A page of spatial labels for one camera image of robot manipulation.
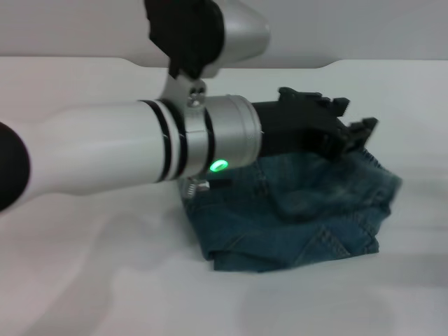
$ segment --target white robotic arm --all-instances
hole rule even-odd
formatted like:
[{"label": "white robotic arm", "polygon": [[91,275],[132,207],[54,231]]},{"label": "white robotic arm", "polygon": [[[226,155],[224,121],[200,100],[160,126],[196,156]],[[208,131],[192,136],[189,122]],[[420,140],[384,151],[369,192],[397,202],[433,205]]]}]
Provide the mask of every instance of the white robotic arm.
[{"label": "white robotic arm", "polygon": [[338,119],[349,101],[280,89],[279,101],[207,97],[200,78],[259,55],[266,20],[237,0],[146,0],[151,40],[170,57],[161,98],[79,106],[36,124],[0,122],[0,211],[44,193],[86,195],[205,174],[259,156],[313,151],[329,160],[364,146],[376,125]]}]

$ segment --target denim cloth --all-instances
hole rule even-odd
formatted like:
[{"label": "denim cloth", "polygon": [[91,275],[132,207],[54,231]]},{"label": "denim cloth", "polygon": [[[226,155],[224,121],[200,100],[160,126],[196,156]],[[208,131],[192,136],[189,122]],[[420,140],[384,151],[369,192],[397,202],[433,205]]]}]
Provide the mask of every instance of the denim cloth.
[{"label": "denim cloth", "polygon": [[220,271],[266,272],[379,251],[401,180],[366,150],[336,163],[312,153],[263,157],[207,176],[232,187],[184,201],[203,256]]}]

